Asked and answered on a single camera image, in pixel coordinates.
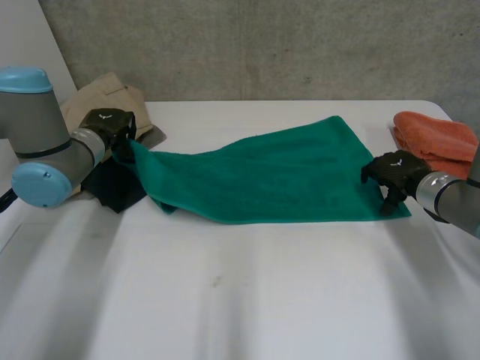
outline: gray wall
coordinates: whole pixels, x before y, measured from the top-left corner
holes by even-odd
[[[478,0],[40,0],[77,86],[151,101],[425,99],[480,131]]]

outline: towel fold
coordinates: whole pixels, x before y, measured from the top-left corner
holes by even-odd
[[[395,115],[394,124],[402,149],[426,160],[433,170],[467,178],[479,146],[468,126],[410,111]]]

